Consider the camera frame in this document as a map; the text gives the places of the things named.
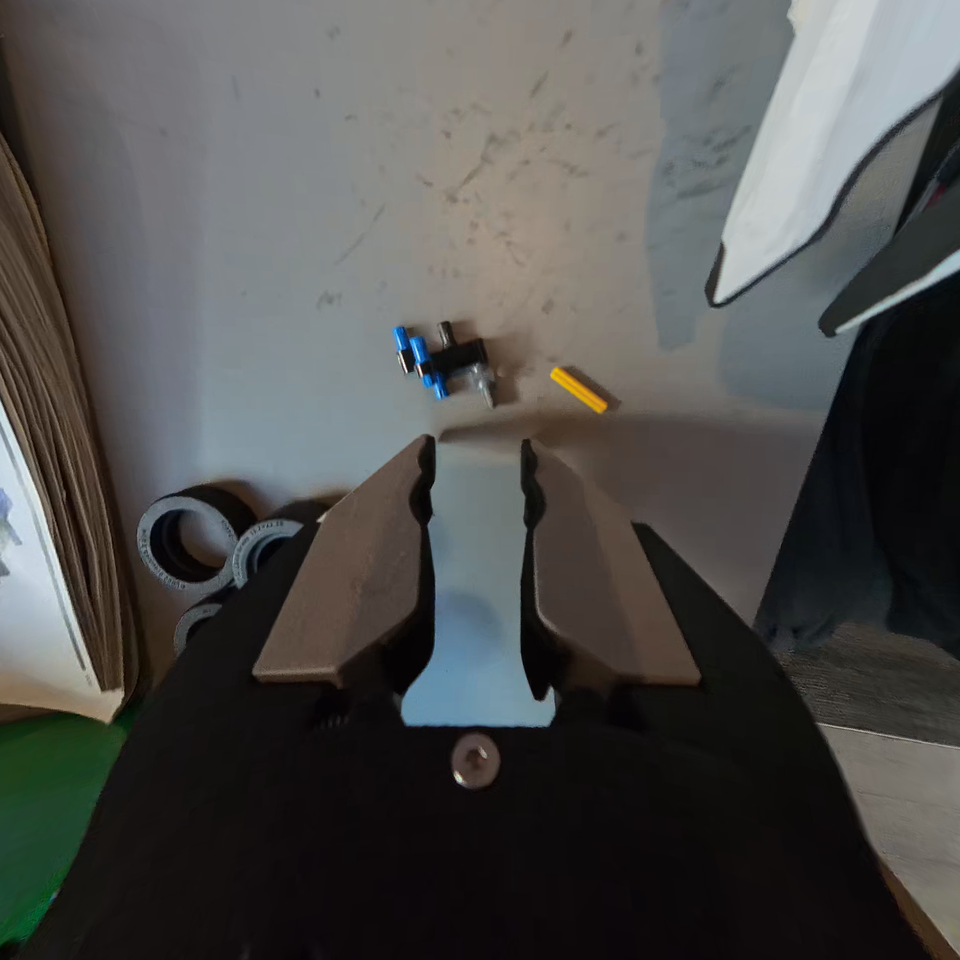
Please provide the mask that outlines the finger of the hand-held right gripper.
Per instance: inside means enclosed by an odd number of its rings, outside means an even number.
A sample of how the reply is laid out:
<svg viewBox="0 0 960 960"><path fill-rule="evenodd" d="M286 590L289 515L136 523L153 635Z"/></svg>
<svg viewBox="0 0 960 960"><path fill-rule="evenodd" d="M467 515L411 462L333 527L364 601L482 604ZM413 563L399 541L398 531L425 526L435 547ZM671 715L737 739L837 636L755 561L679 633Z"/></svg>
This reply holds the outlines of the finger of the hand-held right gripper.
<svg viewBox="0 0 960 960"><path fill-rule="evenodd" d="M819 319L828 338L856 329L959 270L959 193L947 191L906 222Z"/></svg>
<svg viewBox="0 0 960 960"><path fill-rule="evenodd" d="M957 1L790 2L794 38L705 284L726 306L814 243L862 168L958 77Z"/></svg>

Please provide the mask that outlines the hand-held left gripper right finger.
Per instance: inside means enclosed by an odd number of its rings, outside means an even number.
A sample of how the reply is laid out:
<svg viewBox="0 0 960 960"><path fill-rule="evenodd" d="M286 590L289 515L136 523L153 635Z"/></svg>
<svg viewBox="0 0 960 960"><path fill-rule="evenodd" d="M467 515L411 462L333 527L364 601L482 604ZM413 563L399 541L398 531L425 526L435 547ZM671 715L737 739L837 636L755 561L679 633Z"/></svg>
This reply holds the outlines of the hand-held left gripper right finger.
<svg viewBox="0 0 960 960"><path fill-rule="evenodd" d="M625 687L695 689L702 675L628 512L531 438L520 649L537 701Z"/></svg>

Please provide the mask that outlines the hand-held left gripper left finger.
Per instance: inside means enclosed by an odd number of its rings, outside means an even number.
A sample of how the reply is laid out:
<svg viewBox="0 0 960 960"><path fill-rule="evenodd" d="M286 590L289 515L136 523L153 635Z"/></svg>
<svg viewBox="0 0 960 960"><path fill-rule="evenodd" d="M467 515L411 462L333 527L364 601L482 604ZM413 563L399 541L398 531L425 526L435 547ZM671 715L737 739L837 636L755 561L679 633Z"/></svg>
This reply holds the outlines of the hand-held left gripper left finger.
<svg viewBox="0 0 960 960"><path fill-rule="evenodd" d="M413 685L434 646L435 475L436 441L420 435L327 510L254 678L339 689Z"/></svg>

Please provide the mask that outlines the yellow brick axle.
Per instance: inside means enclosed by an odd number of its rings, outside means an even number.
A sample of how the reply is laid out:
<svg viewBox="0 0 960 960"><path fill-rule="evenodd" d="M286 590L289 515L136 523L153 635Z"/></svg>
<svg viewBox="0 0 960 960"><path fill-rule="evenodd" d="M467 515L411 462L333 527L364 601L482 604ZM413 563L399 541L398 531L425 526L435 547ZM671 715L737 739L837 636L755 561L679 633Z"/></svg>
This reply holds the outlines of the yellow brick axle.
<svg viewBox="0 0 960 960"><path fill-rule="evenodd" d="M554 366L550 370L550 379L594 414L603 415L608 412L610 403L606 397L570 369Z"/></svg>

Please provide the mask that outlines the black brick assembly blue pins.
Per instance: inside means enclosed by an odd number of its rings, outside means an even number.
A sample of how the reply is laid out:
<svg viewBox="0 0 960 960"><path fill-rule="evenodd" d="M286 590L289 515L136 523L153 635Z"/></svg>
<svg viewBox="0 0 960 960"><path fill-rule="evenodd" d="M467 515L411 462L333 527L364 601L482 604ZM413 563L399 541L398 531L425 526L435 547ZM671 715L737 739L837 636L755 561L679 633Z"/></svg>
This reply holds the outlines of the black brick assembly blue pins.
<svg viewBox="0 0 960 960"><path fill-rule="evenodd" d="M424 336L413 335L405 326L395 326L391 338L396 359L405 378L416 377L438 402L450 398L450 382L462 379L469 389L475 389L471 367L486 364L493 371L486 343L482 338L459 342L450 321L437 327L439 348L433 349Z"/></svg>

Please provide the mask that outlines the green storage bin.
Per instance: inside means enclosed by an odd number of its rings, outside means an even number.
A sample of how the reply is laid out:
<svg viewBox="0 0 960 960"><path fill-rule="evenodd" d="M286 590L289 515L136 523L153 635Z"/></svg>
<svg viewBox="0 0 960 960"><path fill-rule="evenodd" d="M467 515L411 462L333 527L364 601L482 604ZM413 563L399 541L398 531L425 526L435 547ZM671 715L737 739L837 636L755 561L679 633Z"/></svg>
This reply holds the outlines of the green storage bin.
<svg viewBox="0 0 960 960"><path fill-rule="evenodd" d="M30 937L59 892L134 723L45 714L1 731L1 944Z"/></svg>

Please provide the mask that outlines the grey desk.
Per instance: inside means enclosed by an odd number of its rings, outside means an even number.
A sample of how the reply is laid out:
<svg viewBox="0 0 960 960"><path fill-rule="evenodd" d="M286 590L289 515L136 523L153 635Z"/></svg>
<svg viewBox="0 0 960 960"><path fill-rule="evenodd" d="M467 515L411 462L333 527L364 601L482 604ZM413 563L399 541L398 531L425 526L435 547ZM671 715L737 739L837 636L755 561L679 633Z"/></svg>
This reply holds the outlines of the grey desk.
<svg viewBox="0 0 960 960"><path fill-rule="evenodd" d="M817 320L889 216L721 310L704 286L790 2L2 2L2 51L134 569L148 504L263 512L438 438L420 722L541 723L518 448L561 452L755 620L849 347ZM482 338L495 409L402 374ZM582 378L594 414L550 379Z"/></svg>

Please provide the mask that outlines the black rubber toy tyre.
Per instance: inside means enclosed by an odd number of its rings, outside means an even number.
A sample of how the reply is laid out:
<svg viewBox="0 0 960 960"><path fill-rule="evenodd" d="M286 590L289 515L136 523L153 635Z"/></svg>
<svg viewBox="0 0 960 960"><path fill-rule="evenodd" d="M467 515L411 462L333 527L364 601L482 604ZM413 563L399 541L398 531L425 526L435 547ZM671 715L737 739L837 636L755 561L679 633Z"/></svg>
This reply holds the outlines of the black rubber toy tyre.
<svg viewBox="0 0 960 960"><path fill-rule="evenodd" d="M224 599L217 595L204 598L190 606L178 619L174 627L174 657L179 658L185 651L190 639L210 619L217 616L224 605Z"/></svg>
<svg viewBox="0 0 960 960"><path fill-rule="evenodd" d="M235 589L243 589L289 540L299 534L304 525L301 519L276 515L260 520L247 529L237 540L231 555Z"/></svg>
<svg viewBox="0 0 960 960"><path fill-rule="evenodd" d="M218 565L188 550L182 536L186 515L212 523L226 537L225 559ZM220 486L189 486L150 504L138 522L136 546L144 567L167 590L214 594L234 582L234 549L256 522L254 510L235 493Z"/></svg>

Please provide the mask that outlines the open instruction booklet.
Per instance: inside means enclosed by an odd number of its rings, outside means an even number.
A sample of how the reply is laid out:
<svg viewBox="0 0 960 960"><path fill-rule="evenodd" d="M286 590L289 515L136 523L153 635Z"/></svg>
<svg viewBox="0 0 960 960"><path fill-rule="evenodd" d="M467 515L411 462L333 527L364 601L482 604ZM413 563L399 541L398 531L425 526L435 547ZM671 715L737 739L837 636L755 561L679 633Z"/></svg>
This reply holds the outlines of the open instruction booklet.
<svg viewBox="0 0 960 960"><path fill-rule="evenodd" d="M110 724L139 640L110 475L41 210L1 140L2 710Z"/></svg>

